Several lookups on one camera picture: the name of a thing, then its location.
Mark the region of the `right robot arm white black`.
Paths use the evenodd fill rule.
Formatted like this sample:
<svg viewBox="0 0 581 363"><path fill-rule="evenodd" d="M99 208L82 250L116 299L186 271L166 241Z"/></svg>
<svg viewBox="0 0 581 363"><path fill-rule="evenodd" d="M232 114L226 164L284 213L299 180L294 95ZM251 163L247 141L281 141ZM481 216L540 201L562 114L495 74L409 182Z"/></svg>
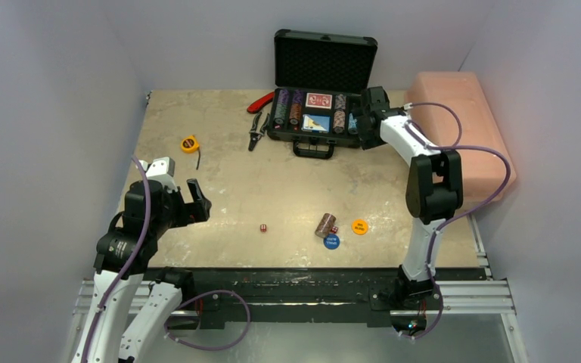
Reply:
<svg viewBox="0 0 581 363"><path fill-rule="evenodd" d="M362 91L355 112L361 147L391 146L407 162L405 203L413 218L406 257L389 297L411 308L433 293L437 238L463 204L461 157L442 150L417 130L407 107L391 107L385 90Z"/></svg>

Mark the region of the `black poker set case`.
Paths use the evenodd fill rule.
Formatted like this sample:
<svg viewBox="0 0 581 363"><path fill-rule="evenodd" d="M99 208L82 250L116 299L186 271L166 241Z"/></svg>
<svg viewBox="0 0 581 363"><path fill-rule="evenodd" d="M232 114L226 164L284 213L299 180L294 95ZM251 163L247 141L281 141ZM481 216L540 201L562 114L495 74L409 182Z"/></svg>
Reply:
<svg viewBox="0 0 581 363"><path fill-rule="evenodd" d="M274 35L275 97L272 101L266 134L274 141L288 142L298 157L327 160L338 147L356 149L359 136L348 133L348 118L353 108L360 105L360 94L369 83L377 40L369 36L345 36L280 29ZM276 125L273 117L278 92L289 91L288 106L283 125ZM289 123L289 113L295 90L303 92L299 124ZM330 110L305 107L306 93L333 95ZM346 122L344 131L333 131L335 96L346 95ZM331 118L329 133L303 132L303 115L323 115Z"/></svg>

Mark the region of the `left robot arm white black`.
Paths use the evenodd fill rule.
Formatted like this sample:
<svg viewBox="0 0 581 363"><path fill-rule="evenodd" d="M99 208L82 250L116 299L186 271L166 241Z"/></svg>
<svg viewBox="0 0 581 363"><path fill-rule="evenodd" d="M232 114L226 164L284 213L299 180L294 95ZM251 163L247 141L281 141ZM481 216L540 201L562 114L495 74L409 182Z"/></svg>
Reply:
<svg viewBox="0 0 581 363"><path fill-rule="evenodd" d="M94 293L74 362L136 362L157 327L165 323L166 311L193 304L197 289L192 272L163 268L148 304L132 323L127 321L158 240L169 229L210 217L212 204L197 180L186 183L192 196L189 203L183 200L180 188L170 190L156 180L130 185L123 210L113 217L96 245Z"/></svg>

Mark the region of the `brown poker chip stack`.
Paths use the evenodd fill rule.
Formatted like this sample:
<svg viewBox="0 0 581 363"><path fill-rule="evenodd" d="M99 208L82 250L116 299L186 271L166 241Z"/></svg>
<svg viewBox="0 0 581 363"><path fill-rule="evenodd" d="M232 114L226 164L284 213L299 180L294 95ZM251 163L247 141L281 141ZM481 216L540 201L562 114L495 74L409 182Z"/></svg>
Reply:
<svg viewBox="0 0 581 363"><path fill-rule="evenodd" d="M335 227L336 217L330 213L325 213L315 229L315 235L320 238L326 238L332 233Z"/></svg>

